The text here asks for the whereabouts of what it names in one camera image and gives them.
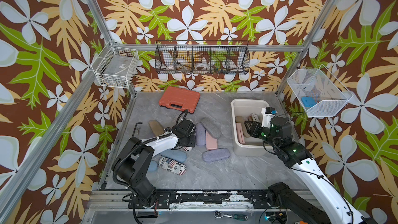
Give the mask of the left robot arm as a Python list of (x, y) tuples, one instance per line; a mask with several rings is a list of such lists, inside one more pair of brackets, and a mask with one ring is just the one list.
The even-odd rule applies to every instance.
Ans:
[(112, 165), (113, 181), (133, 193), (135, 200), (143, 207), (152, 207), (157, 200), (157, 190), (146, 174), (152, 158), (167, 150), (195, 147), (196, 125), (183, 111), (172, 128), (154, 138), (140, 140), (131, 137)]

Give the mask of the grey fabric glasses case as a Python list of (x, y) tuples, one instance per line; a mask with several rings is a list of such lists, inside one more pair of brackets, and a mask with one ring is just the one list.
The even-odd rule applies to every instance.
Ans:
[(217, 124), (211, 120), (210, 118), (203, 118), (201, 120), (201, 124), (204, 126), (206, 131), (215, 139), (218, 139), (222, 136), (222, 132)]

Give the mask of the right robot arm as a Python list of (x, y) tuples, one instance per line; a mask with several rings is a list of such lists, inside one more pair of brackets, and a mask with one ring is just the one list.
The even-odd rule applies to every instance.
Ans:
[(263, 108), (261, 122), (244, 122), (248, 134), (261, 139), (263, 147), (271, 147), (284, 165), (304, 182), (321, 209), (301, 198), (285, 183), (276, 183), (267, 189), (267, 203), (271, 207), (285, 207), (308, 224), (374, 224), (354, 208), (322, 173), (312, 154), (293, 140), (289, 118), (277, 115), (272, 107)]

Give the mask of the floral print glasses case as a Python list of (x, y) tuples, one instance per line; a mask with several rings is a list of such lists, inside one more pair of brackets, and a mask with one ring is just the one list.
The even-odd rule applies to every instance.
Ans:
[(262, 122), (261, 118), (256, 113), (251, 113), (251, 117), (255, 122)]

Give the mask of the pale purple glasses case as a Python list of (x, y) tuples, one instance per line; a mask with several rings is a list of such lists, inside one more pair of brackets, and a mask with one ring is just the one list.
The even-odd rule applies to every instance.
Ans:
[(201, 123), (198, 123), (196, 128), (196, 145), (197, 146), (206, 145), (206, 129)]

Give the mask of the cream plastic storage box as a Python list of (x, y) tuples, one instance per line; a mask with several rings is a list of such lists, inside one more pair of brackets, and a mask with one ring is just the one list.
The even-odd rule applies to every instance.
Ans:
[(240, 144), (237, 140), (236, 133), (236, 116), (242, 116), (245, 121), (251, 117), (251, 113), (256, 113), (262, 120), (261, 109), (269, 107), (268, 102), (264, 100), (252, 99), (235, 99), (231, 102), (232, 109), (232, 137), (233, 137), (233, 150), (238, 156), (244, 157), (260, 157), (271, 151), (272, 147), (269, 145), (263, 146), (261, 139), (245, 137), (245, 144)]

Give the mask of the small pink glasses case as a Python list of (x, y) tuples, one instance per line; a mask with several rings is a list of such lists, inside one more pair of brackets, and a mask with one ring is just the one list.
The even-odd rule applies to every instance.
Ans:
[(218, 140), (206, 131), (206, 149), (207, 150), (216, 150), (218, 149)]

